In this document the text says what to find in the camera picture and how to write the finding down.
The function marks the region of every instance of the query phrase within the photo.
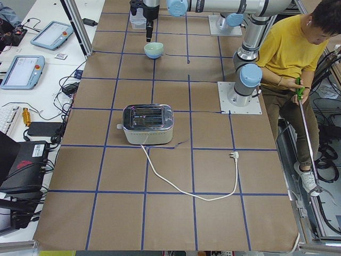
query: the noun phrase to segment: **white shoe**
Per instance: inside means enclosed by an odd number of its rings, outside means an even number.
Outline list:
[[[310,171],[310,172],[302,172],[299,169],[299,162],[296,162],[294,164],[294,169],[298,173],[300,178],[302,179],[303,188],[305,189],[305,191],[307,191],[307,193],[309,193],[311,190],[316,188],[315,177],[314,177],[314,174],[313,174],[312,171]],[[319,194],[320,193],[318,193],[316,191],[312,191],[310,195],[311,196],[318,196]]]

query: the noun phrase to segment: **hand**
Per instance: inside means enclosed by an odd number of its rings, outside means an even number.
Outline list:
[[[302,99],[301,99],[302,104],[304,104],[307,101],[307,99],[309,97],[309,93],[310,93],[310,89],[308,89],[308,88],[304,89],[304,91],[302,93]],[[299,105],[297,94],[295,94],[294,96],[291,97],[291,101],[293,103],[295,103],[296,105]]]
[[[281,85],[288,88],[289,90],[293,92],[296,92],[296,89],[304,87],[303,79],[301,79],[301,84],[296,84],[296,79],[294,78],[284,78]]]

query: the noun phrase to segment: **plastic container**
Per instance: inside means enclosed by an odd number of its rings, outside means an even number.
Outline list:
[[[130,13],[129,20],[133,29],[145,29],[147,19],[143,16],[143,8],[138,8],[135,16]]]
[[[164,52],[164,44],[158,42],[148,43],[144,46],[144,53],[151,59],[157,59]]]

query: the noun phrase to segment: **yellow object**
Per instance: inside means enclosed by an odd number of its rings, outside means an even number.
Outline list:
[[[75,256],[76,251],[40,251],[39,256]]]
[[[31,115],[27,108],[23,108],[22,118],[23,118],[23,123],[25,124],[25,126],[30,126]]]
[[[274,24],[259,50],[259,67],[265,67],[284,78],[301,77],[302,70],[315,71],[328,40],[315,45],[308,42],[301,30],[301,15]],[[270,88],[287,90],[277,84],[262,83]]]

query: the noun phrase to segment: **blue and white tablet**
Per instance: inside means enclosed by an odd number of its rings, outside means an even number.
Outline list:
[[[43,56],[15,56],[0,88],[5,90],[30,90],[38,83],[45,65]]]
[[[74,30],[71,25],[51,21],[30,42],[33,45],[55,50],[59,48],[73,32]]]

